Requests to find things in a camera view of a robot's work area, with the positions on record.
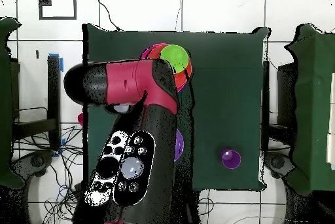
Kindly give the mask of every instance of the floor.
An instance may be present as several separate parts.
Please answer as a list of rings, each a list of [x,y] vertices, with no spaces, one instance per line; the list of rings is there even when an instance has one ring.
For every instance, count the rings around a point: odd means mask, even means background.
[[[264,42],[264,52],[267,48],[272,63],[270,67],[272,123],[276,123],[277,111],[276,67],[293,61],[284,46],[293,40],[296,27],[299,24],[312,23],[327,32],[335,28],[331,20],[335,13],[335,7],[332,6],[334,0],[183,0],[180,11],[181,0],[100,1],[108,8],[112,21],[124,30],[243,33],[252,32],[260,26],[270,27],[272,32],[268,42]],[[38,0],[0,0],[0,16],[17,18],[22,24],[18,31],[10,35],[8,41],[12,57],[18,58],[21,64],[21,109],[47,106],[46,59],[49,53],[58,53],[63,58],[62,77],[70,67],[81,63],[81,24],[91,23],[103,29],[115,29],[109,21],[107,11],[97,0],[77,0],[76,20],[40,20]],[[52,0],[52,6],[43,7],[43,16],[73,16],[73,0]],[[80,148],[81,126],[77,117],[81,113],[81,106],[66,96],[63,85],[61,90],[63,137],[69,140],[69,131],[72,129],[70,138],[79,132],[79,135],[67,145]],[[46,118],[44,109],[20,113],[21,121],[43,118]],[[40,142],[45,143],[45,140],[41,138]],[[16,142],[14,159],[25,155],[32,148],[25,143],[27,142],[23,140]],[[63,154],[67,158],[71,155],[69,151],[64,151]],[[75,156],[75,163],[71,165],[73,184],[82,179],[80,155]],[[32,224],[42,224],[47,210],[62,199],[62,188],[56,183],[55,172],[60,185],[68,184],[61,158],[54,157],[52,165],[55,171],[49,168],[45,176],[34,178],[32,181],[29,193]],[[286,203],[283,183],[272,178],[269,171],[262,168],[262,161],[260,176],[267,185],[260,193],[202,191],[201,198],[204,199],[201,201],[199,211],[202,224],[282,224]],[[71,222],[62,219],[57,224],[71,224]]]

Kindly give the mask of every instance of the dark green cloth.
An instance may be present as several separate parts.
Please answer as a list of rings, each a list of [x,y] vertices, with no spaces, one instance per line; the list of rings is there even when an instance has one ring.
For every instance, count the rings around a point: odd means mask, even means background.
[[[12,173],[10,161],[12,159],[12,78],[10,76],[10,55],[7,41],[10,33],[20,24],[13,18],[0,18],[0,185],[5,187],[20,188],[24,181]]]
[[[106,62],[139,58],[156,43],[187,49],[194,74],[179,93],[177,128],[184,137],[185,148],[176,162],[178,171],[185,178],[193,174],[193,188],[197,190],[259,191],[263,188],[258,180],[262,49],[267,34],[267,28],[258,28],[254,34],[108,32],[88,25],[88,55],[90,62]],[[102,107],[89,107],[89,173],[96,165],[115,117]],[[241,153],[239,168],[229,170],[222,165],[220,151],[224,147]],[[192,153],[194,169],[190,172]]]
[[[297,137],[292,159],[297,168],[288,184],[298,193],[335,191],[335,171],[326,162],[332,73],[335,72],[335,35],[313,26],[298,26],[286,47],[298,64],[295,84]]]

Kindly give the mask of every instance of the control buttons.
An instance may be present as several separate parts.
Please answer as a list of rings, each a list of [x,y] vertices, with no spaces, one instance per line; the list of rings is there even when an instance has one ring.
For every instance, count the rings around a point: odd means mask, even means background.
[[[127,188],[127,184],[125,181],[121,181],[119,184],[118,184],[118,190],[119,191],[125,191]]]
[[[129,185],[129,191],[131,193],[135,193],[138,190],[139,190],[139,184],[138,183],[136,183],[136,182],[130,183],[130,185]]]
[[[113,188],[113,184],[112,183],[104,183],[103,186],[106,188],[106,189],[112,189]]]
[[[99,189],[101,189],[101,183],[99,181],[94,182],[93,190],[97,191]]]
[[[134,144],[141,144],[142,141],[143,141],[143,138],[141,138],[140,136],[137,136],[137,137],[133,140]]]
[[[144,147],[139,148],[139,155],[144,155],[147,152],[147,150]]]
[[[101,159],[96,167],[97,173],[101,179],[112,178],[119,169],[118,161],[113,157],[104,157]]]
[[[126,148],[126,153],[127,153],[127,154],[132,154],[133,152],[134,152],[134,148],[133,148],[133,147],[128,146],[128,147]]]
[[[123,152],[124,152],[124,149],[123,149],[122,147],[117,147],[117,148],[115,148],[115,150],[114,150],[114,153],[115,153],[116,155],[122,155]]]
[[[116,145],[121,142],[121,139],[118,136],[113,137],[112,144]]]
[[[113,148],[111,146],[105,146],[104,150],[103,150],[103,153],[105,155],[109,155],[113,152]]]
[[[143,173],[144,164],[135,157],[126,158],[121,164],[121,172],[126,179],[134,179]]]

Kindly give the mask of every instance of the green ball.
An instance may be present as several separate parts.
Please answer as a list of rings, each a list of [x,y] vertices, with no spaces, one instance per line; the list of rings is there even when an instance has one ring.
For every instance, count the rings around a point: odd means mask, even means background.
[[[169,45],[163,48],[160,52],[160,58],[170,63],[174,74],[185,70],[188,64],[186,50],[177,45]]]

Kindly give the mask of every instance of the purple ball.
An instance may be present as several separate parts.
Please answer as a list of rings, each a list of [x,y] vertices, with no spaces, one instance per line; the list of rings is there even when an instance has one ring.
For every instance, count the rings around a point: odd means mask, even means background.
[[[241,164],[241,155],[233,149],[223,149],[221,151],[222,163],[228,169],[235,169]]]
[[[184,139],[180,133],[180,131],[177,129],[175,133],[175,158],[174,161],[179,159],[181,157],[181,154],[183,154],[184,151]]]

